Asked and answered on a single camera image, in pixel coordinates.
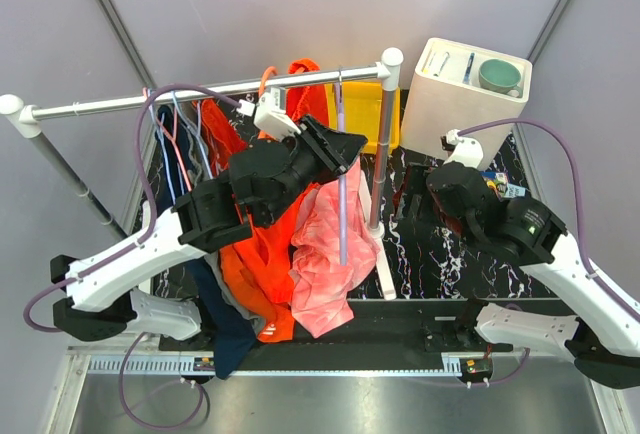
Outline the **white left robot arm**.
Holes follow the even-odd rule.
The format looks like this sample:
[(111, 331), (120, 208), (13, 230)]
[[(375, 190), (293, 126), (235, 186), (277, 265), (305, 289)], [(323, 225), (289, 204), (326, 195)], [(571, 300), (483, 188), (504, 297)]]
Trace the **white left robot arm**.
[(225, 170), (177, 198), (148, 230), (92, 257), (53, 259), (52, 278), (66, 294), (53, 305), (54, 326), (84, 342), (130, 330), (208, 348), (216, 326), (196, 302), (146, 294), (140, 283), (273, 225), (310, 185), (346, 173), (367, 142), (306, 115), (281, 139), (231, 155)]

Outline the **pink patterned shorts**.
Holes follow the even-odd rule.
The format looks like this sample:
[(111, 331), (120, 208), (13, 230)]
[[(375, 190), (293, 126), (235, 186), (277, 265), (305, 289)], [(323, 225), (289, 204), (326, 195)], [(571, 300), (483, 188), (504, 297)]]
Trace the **pink patterned shorts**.
[(293, 318), (314, 338), (354, 318), (347, 295), (376, 264), (379, 248), (367, 229), (359, 187), (361, 166), (346, 175), (346, 263), (340, 261), (339, 183), (313, 187), (304, 195), (291, 239)]

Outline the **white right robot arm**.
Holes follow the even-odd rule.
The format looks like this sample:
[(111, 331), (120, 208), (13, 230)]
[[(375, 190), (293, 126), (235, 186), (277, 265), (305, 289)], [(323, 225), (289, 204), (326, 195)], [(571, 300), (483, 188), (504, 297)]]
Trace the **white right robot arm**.
[(570, 361), (587, 378), (618, 390), (639, 385), (636, 308), (622, 308), (604, 274), (587, 272), (578, 242), (546, 205), (504, 199), (482, 174), (459, 162), (410, 165), (394, 197), (400, 217), (439, 224), (469, 248), (520, 268), (550, 288), (571, 314), (509, 310), (473, 298), (438, 340), (466, 350), (482, 344), (529, 348)]

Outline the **lilac wire clothes hanger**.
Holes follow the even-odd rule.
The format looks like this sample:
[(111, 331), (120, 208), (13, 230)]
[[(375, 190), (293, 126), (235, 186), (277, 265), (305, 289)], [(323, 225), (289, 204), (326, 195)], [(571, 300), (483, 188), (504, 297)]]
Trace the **lilac wire clothes hanger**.
[[(343, 100), (343, 78), (342, 71), (339, 71), (338, 82), (334, 85), (334, 98), (336, 106), (337, 129), (340, 132), (345, 131), (345, 112)], [(339, 256), (340, 265), (347, 264), (347, 182), (346, 176), (342, 175), (338, 180), (338, 197), (339, 197)]]

